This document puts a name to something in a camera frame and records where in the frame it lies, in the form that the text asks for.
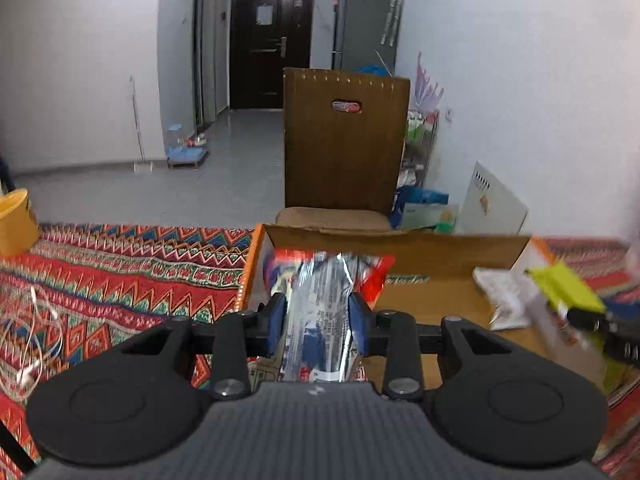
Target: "yellow bucket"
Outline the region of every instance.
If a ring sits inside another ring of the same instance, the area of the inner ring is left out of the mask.
[[[0,254],[23,253],[39,236],[38,221],[31,211],[27,190],[16,189],[0,197]]]

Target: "chair seat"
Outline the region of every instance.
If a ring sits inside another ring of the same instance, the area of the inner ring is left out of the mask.
[[[360,229],[366,231],[387,231],[391,229],[389,219],[375,211],[317,209],[313,207],[287,207],[276,216],[276,224],[288,227]]]

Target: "chair backrest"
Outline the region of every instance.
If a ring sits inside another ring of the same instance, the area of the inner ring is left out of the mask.
[[[391,213],[402,159],[410,82],[404,78],[286,68],[285,206]],[[360,112],[334,110],[357,102]]]

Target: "gray refrigerator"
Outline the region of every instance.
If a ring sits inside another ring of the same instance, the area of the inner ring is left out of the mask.
[[[367,65],[382,66],[378,52],[394,73],[398,34],[393,41],[388,37],[385,44],[381,44],[392,0],[337,0],[334,3],[332,68],[353,71]]]

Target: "tiled floor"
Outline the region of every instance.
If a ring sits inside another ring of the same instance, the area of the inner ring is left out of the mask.
[[[281,112],[224,112],[197,170],[131,167],[18,176],[40,221],[253,228],[284,206]]]

